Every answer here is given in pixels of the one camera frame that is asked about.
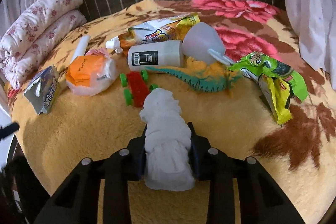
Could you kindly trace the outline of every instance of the crumpled green wrapper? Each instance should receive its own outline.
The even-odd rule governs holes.
[[[258,82],[261,74],[281,78],[290,84],[293,95],[301,101],[308,96],[307,86],[301,74],[291,66],[271,58],[262,52],[251,52],[228,69],[240,70],[244,73],[245,77],[251,78],[256,82]]]

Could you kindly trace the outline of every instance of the silver screw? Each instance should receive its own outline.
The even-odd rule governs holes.
[[[89,165],[90,163],[91,163],[91,159],[89,158],[82,159],[82,165]]]
[[[119,151],[120,156],[127,156],[129,154],[129,150],[126,148],[123,148]]]
[[[249,164],[256,164],[257,163],[257,160],[254,158],[254,157],[248,157],[247,158],[247,162]]]
[[[211,147],[211,148],[209,148],[208,153],[210,155],[217,155],[218,154],[218,150],[216,148]]]

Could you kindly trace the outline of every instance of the white rolled towel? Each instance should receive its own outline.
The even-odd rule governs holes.
[[[194,187],[188,163],[191,131],[172,92],[154,89],[145,99],[140,118],[147,123],[145,184],[155,190],[185,191]]]

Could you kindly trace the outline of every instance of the bed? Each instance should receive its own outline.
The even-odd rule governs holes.
[[[292,100],[293,119],[279,126],[260,99],[258,86],[242,78],[226,92],[201,93],[166,74],[150,74],[149,84],[170,90],[179,100],[182,117],[193,122],[199,135],[228,156],[255,156],[288,195],[307,224],[317,224],[336,196],[336,96],[330,77],[314,71],[301,58],[298,37],[285,11],[245,0],[144,0],[113,15],[91,21],[71,33],[50,53],[39,70],[55,65],[62,91],[49,114],[37,115],[22,89],[7,87],[13,121],[20,124],[19,144],[39,181],[53,194],[84,157],[99,160],[127,145],[144,128],[138,108],[126,106],[120,80],[94,97],[73,95],[65,72],[83,35],[90,35],[88,50],[128,27],[172,15],[198,12],[201,21],[216,29],[226,53],[235,61],[252,51],[281,60],[305,79],[309,96]],[[110,52],[121,72],[126,58]],[[209,183],[176,193],[129,183],[133,223],[205,223]],[[98,220],[101,223],[102,199]],[[239,206],[236,205],[237,223]]]

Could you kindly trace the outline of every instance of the red toy car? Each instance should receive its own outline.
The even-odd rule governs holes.
[[[122,87],[126,87],[129,84],[132,93],[129,89],[124,89],[124,97],[126,104],[129,106],[132,104],[135,107],[143,107],[143,103],[147,95],[158,86],[153,84],[149,88],[146,86],[145,81],[148,80],[147,71],[142,70],[141,73],[137,71],[131,71],[128,74],[120,74],[120,80]]]

